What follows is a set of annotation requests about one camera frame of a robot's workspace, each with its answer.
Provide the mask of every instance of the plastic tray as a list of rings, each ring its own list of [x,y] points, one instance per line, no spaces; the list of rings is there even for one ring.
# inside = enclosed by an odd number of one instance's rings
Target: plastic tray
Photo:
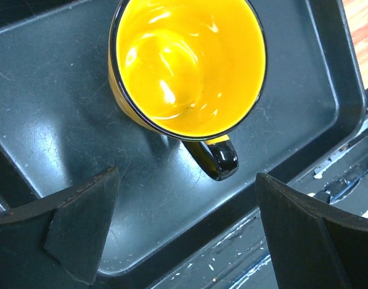
[[[251,3],[267,76],[230,135],[239,171],[222,182],[117,107],[107,80],[117,1],[74,2],[0,28],[0,203],[22,205],[117,166],[99,274],[144,287],[256,207],[257,172],[289,182],[343,144],[364,119],[364,92],[340,0]]]

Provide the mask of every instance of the mug handle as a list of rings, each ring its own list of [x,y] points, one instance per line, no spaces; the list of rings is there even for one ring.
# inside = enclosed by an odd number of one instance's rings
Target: mug handle
[[[209,177],[221,181],[239,167],[236,150],[227,135],[202,142],[183,141],[184,146]]]

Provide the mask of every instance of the dark gray tray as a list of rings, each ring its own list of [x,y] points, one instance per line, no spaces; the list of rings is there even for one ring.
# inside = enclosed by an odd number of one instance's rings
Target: dark gray tray
[[[257,172],[289,182],[343,144],[364,119],[364,92],[340,0],[251,3],[267,76],[230,135],[239,171],[222,182],[179,141],[117,107],[107,81],[117,1],[75,2],[1,28],[0,167],[9,161],[16,173],[0,169],[0,199],[21,205],[117,166],[122,183],[99,274],[142,287],[253,209]]]

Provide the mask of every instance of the scratch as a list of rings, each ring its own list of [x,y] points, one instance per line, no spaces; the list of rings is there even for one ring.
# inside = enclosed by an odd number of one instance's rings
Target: scratch
[[[114,240],[116,240],[116,243],[117,243],[118,247],[121,247],[121,245],[119,243],[119,240],[117,238],[117,235],[113,232],[113,229],[109,229],[109,230],[113,234]]]
[[[201,173],[202,172],[199,172],[198,173],[198,178],[197,178],[197,181],[195,182],[195,184],[192,186],[191,190],[194,189],[194,187],[198,184],[198,181],[200,180],[200,177],[201,177]]]
[[[110,116],[116,111],[116,109],[113,109],[113,111],[108,115],[107,119],[110,118]]]
[[[169,162],[170,157],[172,156],[173,152],[174,152],[174,150],[172,150],[172,151],[170,152],[170,155],[169,155],[169,157],[167,158],[167,162]]]
[[[109,125],[112,125],[112,124],[114,124],[114,123],[115,123],[116,125],[118,125],[118,123],[117,123],[117,122],[110,122],[110,123],[108,123],[108,124],[107,124],[106,129],[108,129],[108,126],[109,126]]]
[[[54,142],[54,138],[51,138],[51,143],[50,143],[50,145],[49,145],[49,148],[48,148],[48,150],[47,150],[47,152],[49,152],[50,151],[50,149],[52,148],[52,143]]]
[[[260,106],[261,107],[257,107],[257,108],[263,112],[263,115],[266,118],[266,120],[269,120],[269,117],[267,116],[267,113],[266,113],[266,110],[264,109],[263,104],[260,104]]]
[[[126,174],[127,170],[129,169],[129,166],[131,164],[131,160],[129,161],[128,165],[126,166],[125,170],[123,171],[122,175],[121,175],[121,179],[123,178],[123,176]]]
[[[35,16],[35,13],[33,12],[33,9],[31,8],[31,6],[29,5],[29,3],[26,1],[26,5],[29,8],[29,10],[31,11],[31,13],[33,14],[33,16]]]
[[[100,86],[100,88],[98,88],[98,90],[93,95],[91,95],[90,98],[93,98],[94,96],[96,96],[101,91],[101,89],[105,86],[106,83],[108,83],[108,79]]]
[[[11,81],[11,79],[10,78],[8,78],[7,76],[5,76],[3,73],[1,73],[1,70],[0,70],[0,76],[1,77],[3,77],[3,78],[5,78],[5,79],[7,79],[7,80],[10,80]]]

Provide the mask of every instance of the wooden surface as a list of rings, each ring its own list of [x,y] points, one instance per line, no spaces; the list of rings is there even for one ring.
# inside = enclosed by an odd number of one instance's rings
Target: wooden surface
[[[368,88],[368,0],[343,0],[364,88]]]

